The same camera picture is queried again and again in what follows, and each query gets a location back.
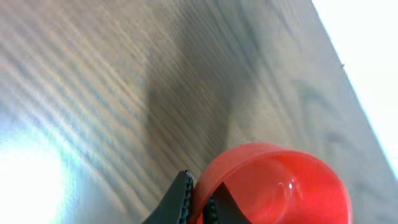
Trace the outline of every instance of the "white background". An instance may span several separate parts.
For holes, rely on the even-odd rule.
[[[398,178],[398,1],[313,4]]]

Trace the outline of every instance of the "red cup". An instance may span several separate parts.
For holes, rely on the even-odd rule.
[[[214,159],[195,186],[191,224],[224,182],[252,223],[352,224],[351,201],[336,173],[304,152],[258,142]]]

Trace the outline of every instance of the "wood grain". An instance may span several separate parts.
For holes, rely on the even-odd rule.
[[[310,1],[10,0],[0,23],[0,140],[62,155],[64,222],[139,223],[178,170],[197,179],[269,141],[331,165],[355,223],[398,223],[397,182]]]

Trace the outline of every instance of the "black plastic part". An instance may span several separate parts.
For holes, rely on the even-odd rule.
[[[167,190],[157,208],[143,224],[185,224],[188,223],[193,197],[193,180],[189,171],[180,171]]]
[[[250,224],[224,182],[218,186],[203,210],[203,224]]]

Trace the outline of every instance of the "wooden table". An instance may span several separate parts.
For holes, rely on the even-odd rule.
[[[0,23],[1,153],[60,158],[58,220],[140,223],[178,170],[197,180],[268,141],[331,165],[355,223],[398,223],[397,182],[310,1],[5,0]]]

